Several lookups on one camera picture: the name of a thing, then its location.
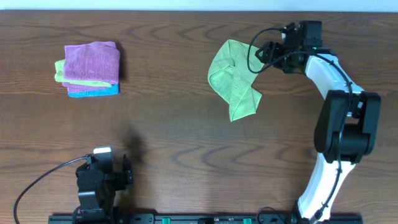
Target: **purple towel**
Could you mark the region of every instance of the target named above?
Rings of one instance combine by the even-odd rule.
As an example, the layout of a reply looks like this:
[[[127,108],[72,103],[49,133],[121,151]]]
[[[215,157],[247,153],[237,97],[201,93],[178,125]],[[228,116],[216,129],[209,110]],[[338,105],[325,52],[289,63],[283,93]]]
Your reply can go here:
[[[104,90],[108,87],[102,87],[102,86],[84,86],[84,85],[76,85],[76,84],[70,84],[70,83],[62,83],[63,86],[68,88],[68,93],[79,93],[83,91],[92,91],[92,90]]]
[[[64,77],[118,84],[119,59],[114,42],[68,45],[65,46]]]

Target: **folded towel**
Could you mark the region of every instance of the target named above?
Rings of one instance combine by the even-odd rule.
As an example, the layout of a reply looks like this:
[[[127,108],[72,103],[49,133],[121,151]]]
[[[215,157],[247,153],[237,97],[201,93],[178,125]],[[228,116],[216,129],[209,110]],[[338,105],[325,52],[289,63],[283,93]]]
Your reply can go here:
[[[119,93],[119,84],[112,85],[112,87],[104,90],[83,91],[79,93],[68,93],[68,96],[73,98],[91,97],[91,96],[110,96]]]
[[[248,70],[248,44],[227,40],[210,65],[210,86],[229,104],[229,120],[234,121],[256,113],[261,93],[251,88],[257,74]],[[264,65],[254,55],[258,48],[250,51],[250,67],[259,70]]]
[[[65,59],[59,60],[58,62],[55,62],[55,70],[57,71],[55,74],[55,81],[56,82],[62,82],[62,83],[71,83],[71,84],[77,84],[77,85],[86,85],[86,86],[103,86],[103,87],[111,87],[112,84],[107,83],[107,82],[101,82],[101,81],[87,81],[87,80],[71,80],[67,79],[64,76],[64,66],[65,66]]]
[[[109,87],[100,87],[100,86],[84,86],[84,85],[76,85],[70,83],[62,83],[63,86],[67,87],[69,93],[78,93],[81,91],[91,91],[91,90],[104,90]]]
[[[65,46],[64,76],[70,80],[119,83],[120,52],[114,42]]]

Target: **light green towel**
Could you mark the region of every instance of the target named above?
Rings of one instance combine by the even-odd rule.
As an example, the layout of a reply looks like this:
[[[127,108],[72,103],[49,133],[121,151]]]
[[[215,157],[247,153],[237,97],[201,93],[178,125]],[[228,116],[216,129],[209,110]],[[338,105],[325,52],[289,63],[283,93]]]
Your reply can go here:
[[[261,93],[251,87],[257,74],[248,70],[249,45],[227,40],[210,65],[210,86],[229,104],[231,121],[256,113]],[[250,67],[260,70],[264,65],[254,55],[257,47],[250,49]]]
[[[112,84],[107,82],[101,81],[86,81],[86,80],[69,80],[63,76],[63,66],[65,64],[65,59],[59,60],[55,62],[55,70],[57,71],[55,74],[55,81],[56,82],[67,82],[70,84],[77,84],[77,85],[85,85],[85,86],[103,86],[103,87],[111,87]]]

